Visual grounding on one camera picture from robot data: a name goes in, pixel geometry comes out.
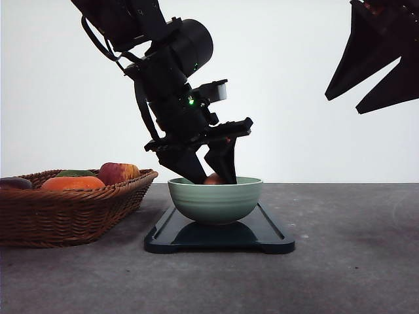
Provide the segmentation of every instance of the ceramic bowl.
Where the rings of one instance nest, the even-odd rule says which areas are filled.
[[[237,177],[237,184],[193,184],[184,178],[168,181],[176,208],[201,224],[230,224],[246,217],[261,196],[262,180]]]

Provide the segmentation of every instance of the dark tray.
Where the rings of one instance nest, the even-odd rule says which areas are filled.
[[[260,250],[268,254],[294,251],[295,240],[260,203],[243,219],[224,226],[199,224],[170,207],[144,239],[151,253],[179,250]]]

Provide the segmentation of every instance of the white background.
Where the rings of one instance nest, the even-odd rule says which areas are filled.
[[[132,81],[100,54],[70,0],[1,2],[1,176],[127,162],[177,175],[145,152]],[[236,145],[238,175],[283,183],[419,182],[419,102],[355,106],[389,71],[324,96],[350,33],[346,0],[160,0],[202,22],[212,59],[193,87],[228,79],[220,121],[254,121]],[[203,157],[206,150],[199,155]]]

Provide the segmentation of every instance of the black robotic part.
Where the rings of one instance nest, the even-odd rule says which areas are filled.
[[[352,30],[326,91],[332,100],[392,61],[400,63],[359,103],[359,113],[419,97],[419,0],[353,0]]]
[[[213,41],[208,30],[196,20],[172,18],[168,23],[157,0],[72,0],[83,13],[82,26],[97,48],[115,61],[134,81],[141,117],[153,138],[145,150],[155,151],[161,165],[194,183],[203,183],[206,174],[196,151],[209,146],[206,160],[226,182],[235,183],[234,144],[237,137],[250,134],[252,121],[220,124],[210,103],[226,98],[227,80],[214,81],[192,89],[187,78],[208,62]],[[106,47],[88,26],[89,20],[105,37]],[[151,41],[144,57],[128,50]],[[120,58],[132,64],[123,68]],[[166,133],[160,138],[153,122]]]

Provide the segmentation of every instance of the wicker basket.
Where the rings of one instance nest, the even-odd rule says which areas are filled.
[[[20,176],[30,180],[34,190],[0,190],[0,246],[47,248],[96,241],[138,209],[158,175],[141,170],[135,179],[95,190],[39,189],[60,171]]]

